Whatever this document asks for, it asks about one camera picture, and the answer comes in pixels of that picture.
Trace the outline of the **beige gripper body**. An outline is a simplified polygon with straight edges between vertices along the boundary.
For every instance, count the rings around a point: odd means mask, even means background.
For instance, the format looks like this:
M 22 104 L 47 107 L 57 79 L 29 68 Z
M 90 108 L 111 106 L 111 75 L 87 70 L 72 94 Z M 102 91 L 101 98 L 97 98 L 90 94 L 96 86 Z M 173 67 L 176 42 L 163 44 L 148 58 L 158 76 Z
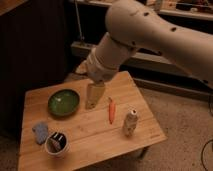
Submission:
M 101 83 L 89 83 L 87 86 L 87 98 L 86 108 L 93 109 L 96 107 L 100 98 L 103 96 L 105 91 L 105 84 Z

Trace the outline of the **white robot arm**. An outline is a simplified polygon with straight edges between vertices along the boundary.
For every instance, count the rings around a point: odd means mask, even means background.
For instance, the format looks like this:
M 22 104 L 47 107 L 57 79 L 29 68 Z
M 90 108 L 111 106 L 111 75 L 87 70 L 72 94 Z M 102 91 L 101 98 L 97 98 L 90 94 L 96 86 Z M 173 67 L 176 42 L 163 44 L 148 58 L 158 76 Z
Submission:
M 105 83 L 139 49 L 159 52 L 213 89 L 213 35 L 172 24 L 136 0 L 117 0 L 105 15 L 107 32 L 86 59 L 88 77 Z

